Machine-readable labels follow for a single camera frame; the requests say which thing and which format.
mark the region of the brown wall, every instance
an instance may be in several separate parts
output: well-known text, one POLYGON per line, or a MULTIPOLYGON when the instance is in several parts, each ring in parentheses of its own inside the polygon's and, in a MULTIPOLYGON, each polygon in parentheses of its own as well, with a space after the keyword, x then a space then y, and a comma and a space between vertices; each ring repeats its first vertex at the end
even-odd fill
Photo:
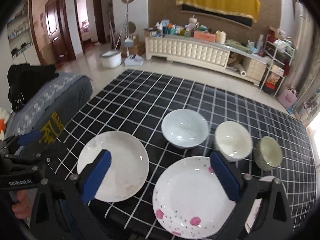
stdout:
MULTIPOLYGON (((200 24, 212 28, 213 31, 221 30, 227 33, 227 39, 240 42, 247 40, 256 41, 260 34, 266 34, 269 26, 279 28, 281 18, 281 0, 260 0, 261 9, 257 23, 252 28, 241 26, 205 15, 195 15, 200 24)), ((162 19, 170 19, 174 24, 186 25, 192 13, 180 12, 181 6, 176 6, 175 0, 149 0, 149 25, 153 26, 162 19)))

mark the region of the black bag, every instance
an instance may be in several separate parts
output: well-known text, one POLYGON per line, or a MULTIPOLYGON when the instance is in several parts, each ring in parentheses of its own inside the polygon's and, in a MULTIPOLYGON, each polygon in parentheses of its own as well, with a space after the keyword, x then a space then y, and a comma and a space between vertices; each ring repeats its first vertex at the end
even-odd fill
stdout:
POLYGON ((59 74, 55 71, 54 65, 11 65, 8 71, 8 99, 12 104, 12 110, 21 110, 45 83, 58 77, 59 74))

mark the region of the pink box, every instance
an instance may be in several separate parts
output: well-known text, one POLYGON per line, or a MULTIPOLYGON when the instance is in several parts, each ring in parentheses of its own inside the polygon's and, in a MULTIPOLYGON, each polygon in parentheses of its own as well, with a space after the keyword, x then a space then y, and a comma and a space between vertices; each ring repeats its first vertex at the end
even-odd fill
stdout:
POLYGON ((288 88, 283 90, 283 92, 277 97, 279 103, 283 105, 286 109, 291 108, 297 102, 297 96, 288 88))
POLYGON ((211 41, 211 42, 216 42, 216 34, 211 34, 211 33, 205 33, 201 31, 195 31, 193 34, 193 37, 195 39, 200 39, 203 41, 211 41))

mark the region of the white shelf rack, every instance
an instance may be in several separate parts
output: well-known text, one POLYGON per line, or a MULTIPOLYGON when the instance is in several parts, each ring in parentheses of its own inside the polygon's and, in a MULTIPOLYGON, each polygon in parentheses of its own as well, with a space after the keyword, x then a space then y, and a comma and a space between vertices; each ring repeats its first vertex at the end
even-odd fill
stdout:
MULTIPOLYGON (((265 85, 265 83, 266 83, 266 81, 267 81, 267 78, 268 78, 268 76, 269 76, 269 73, 270 73, 270 72, 274 72, 274 71, 272 70, 273 63, 276 61, 276 62, 280 63, 281 65, 284 65, 283 62, 281 62, 280 60, 276 59, 277 52, 285 53, 286 55, 288 55, 288 56, 290 57, 289 66, 290 66, 291 63, 292 63, 292 60, 293 60, 293 57, 294 57, 294 53, 295 53, 295 49, 294 49, 293 47, 291 47, 291 49, 292 49, 292 51, 293 51, 293 54, 291 55, 291 54, 289 54, 288 52, 286 52, 284 49, 279 48, 278 45, 275 45, 275 44, 273 44, 272 42, 268 41, 268 38, 269 38, 269 35, 267 35, 267 38, 266 38, 266 42, 265 42, 263 51, 264 51, 265 54, 267 54, 267 55, 271 58, 271 62, 268 63, 268 66, 267 66, 267 70, 268 70, 268 71, 267 71, 267 74, 266 74, 266 76, 265 76, 265 78, 264 78, 264 80, 263 80, 263 83, 262 83, 261 87, 260 87, 260 90, 262 90, 263 86, 265 85), (275 47, 275 52, 273 53, 273 55, 271 55, 268 51, 266 51, 266 46, 267 46, 267 44, 271 44, 272 46, 275 47)), ((274 94, 274 97, 276 97, 276 95, 277 95, 277 93, 278 93, 278 91, 279 91, 279 89, 280 89, 280 87, 281 87, 281 85, 282 85, 282 83, 283 83, 283 81, 284 81, 284 79, 285 79, 285 76, 281 76, 281 75, 279 75, 278 73, 276 73, 276 74, 277 74, 278 76, 280 76, 281 82, 280 82, 280 84, 279 84, 279 86, 278 86, 278 88, 277 88, 277 90, 276 90, 276 92, 275 92, 275 94, 274 94)))

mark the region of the black and white checkered tablecloth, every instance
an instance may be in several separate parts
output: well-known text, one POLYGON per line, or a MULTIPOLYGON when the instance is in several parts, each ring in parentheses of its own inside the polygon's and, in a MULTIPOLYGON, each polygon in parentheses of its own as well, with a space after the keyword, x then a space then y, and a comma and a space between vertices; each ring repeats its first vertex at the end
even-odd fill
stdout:
POLYGON ((237 163, 243 173, 255 177, 274 175, 284 183, 292 223, 297 228, 308 216, 316 199, 316 170, 309 138, 296 119, 248 98, 197 82, 137 70, 127 70, 90 100, 70 121, 58 140, 68 147, 66 156, 52 163, 56 174, 66 179, 76 173, 78 156, 95 135, 112 130, 133 134, 145 146, 150 170, 142 189, 118 203, 91 201, 90 208, 123 228, 149 239, 169 240, 173 235, 158 223, 152 208, 152 192, 161 173, 189 156, 209 156, 217 126, 227 120, 248 129, 256 145, 272 136, 284 155, 273 172, 262 172, 252 155, 237 163), (172 110, 188 108, 202 114, 210 126, 208 139, 194 149, 181 150, 167 142, 161 121, 172 110))

